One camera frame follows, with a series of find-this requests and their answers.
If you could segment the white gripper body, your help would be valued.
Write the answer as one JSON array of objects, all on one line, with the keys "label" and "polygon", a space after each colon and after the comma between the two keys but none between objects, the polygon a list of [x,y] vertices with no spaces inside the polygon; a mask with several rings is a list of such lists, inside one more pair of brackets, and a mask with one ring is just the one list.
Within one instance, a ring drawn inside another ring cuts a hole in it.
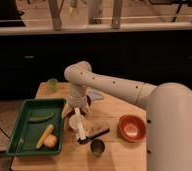
[{"label": "white gripper body", "polygon": [[76,84],[69,84],[69,97],[67,100],[68,112],[67,115],[72,115],[75,108],[80,108],[86,115],[91,113],[90,105],[88,104],[86,87]]}]

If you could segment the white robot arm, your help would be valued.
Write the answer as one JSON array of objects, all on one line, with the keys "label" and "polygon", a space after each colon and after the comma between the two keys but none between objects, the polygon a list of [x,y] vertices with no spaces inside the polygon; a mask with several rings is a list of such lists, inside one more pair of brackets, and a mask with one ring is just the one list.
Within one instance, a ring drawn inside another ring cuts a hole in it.
[{"label": "white robot arm", "polygon": [[147,171],[192,171],[192,90],[180,83],[158,86],[99,75],[81,61],[68,66],[68,105],[84,106],[88,87],[146,111]]}]

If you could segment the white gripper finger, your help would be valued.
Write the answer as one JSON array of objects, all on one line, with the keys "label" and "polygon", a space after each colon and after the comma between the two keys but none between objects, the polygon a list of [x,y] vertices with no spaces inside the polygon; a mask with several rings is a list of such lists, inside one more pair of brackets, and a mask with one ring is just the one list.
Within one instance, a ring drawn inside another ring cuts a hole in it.
[{"label": "white gripper finger", "polygon": [[75,116],[76,116],[76,120],[77,120],[77,127],[78,127],[80,140],[85,140],[86,135],[85,135],[85,130],[84,130],[84,127],[83,127],[83,124],[82,124],[81,112],[80,112],[79,108],[75,108]]},{"label": "white gripper finger", "polygon": [[69,119],[69,122],[75,123],[76,122],[76,116],[75,115],[71,116]]}]

